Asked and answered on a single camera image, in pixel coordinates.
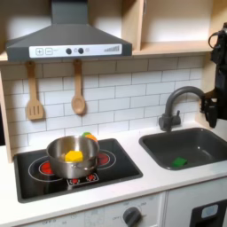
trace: range hood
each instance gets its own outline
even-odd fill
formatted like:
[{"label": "range hood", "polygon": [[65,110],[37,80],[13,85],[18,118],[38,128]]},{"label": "range hood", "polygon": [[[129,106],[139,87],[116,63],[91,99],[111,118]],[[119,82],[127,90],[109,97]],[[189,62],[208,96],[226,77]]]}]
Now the range hood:
[{"label": "range hood", "polygon": [[88,0],[51,0],[51,19],[51,26],[9,41],[8,59],[131,56],[131,43],[88,24]]}]

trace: sink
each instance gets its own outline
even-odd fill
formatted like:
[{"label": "sink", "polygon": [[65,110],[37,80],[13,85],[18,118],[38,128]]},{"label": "sink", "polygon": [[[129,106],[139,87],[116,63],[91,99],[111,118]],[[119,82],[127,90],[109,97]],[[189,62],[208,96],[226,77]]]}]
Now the sink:
[{"label": "sink", "polygon": [[[163,168],[181,170],[227,160],[227,143],[213,132],[194,128],[144,136],[139,144]],[[181,167],[173,162],[187,160]]]}]

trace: stovetop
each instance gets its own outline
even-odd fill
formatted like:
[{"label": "stovetop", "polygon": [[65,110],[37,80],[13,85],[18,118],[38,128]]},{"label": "stovetop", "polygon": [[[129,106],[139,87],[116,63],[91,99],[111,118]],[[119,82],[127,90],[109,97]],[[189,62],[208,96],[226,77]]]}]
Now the stovetop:
[{"label": "stovetop", "polygon": [[106,139],[98,143],[100,151],[97,170],[80,179],[55,176],[46,150],[15,155],[18,201],[26,203],[43,200],[143,176],[117,140]]}]

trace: wooden spatula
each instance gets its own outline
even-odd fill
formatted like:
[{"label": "wooden spatula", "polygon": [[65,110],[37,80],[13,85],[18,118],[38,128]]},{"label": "wooden spatula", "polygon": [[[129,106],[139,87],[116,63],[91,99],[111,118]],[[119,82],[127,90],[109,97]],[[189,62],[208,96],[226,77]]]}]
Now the wooden spatula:
[{"label": "wooden spatula", "polygon": [[85,101],[82,96],[82,62],[80,60],[74,62],[74,87],[75,95],[72,100],[72,107],[76,114],[83,114]]},{"label": "wooden spatula", "polygon": [[30,100],[27,104],[27,118],[29,120],[36,120],[43,118],[43,106],[40,101],[37,99],[36,93],[36,85],[35,85],[35,63],[32,61],[28,61],[26,63],[27,68],[27,77],[28,77],[28,85],[30,91]]}]

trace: oven knob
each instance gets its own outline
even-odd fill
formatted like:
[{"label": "oven knob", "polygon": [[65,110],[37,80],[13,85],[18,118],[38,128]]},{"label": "oven knob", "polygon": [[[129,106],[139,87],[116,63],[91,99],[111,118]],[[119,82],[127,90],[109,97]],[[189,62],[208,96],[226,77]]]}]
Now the oven knob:
[{"label": "oven knob", "polygon": [[123,219],[129,227],[135,226],[142,218],[140,211],[136,207],[127,209],[123,214]]}]

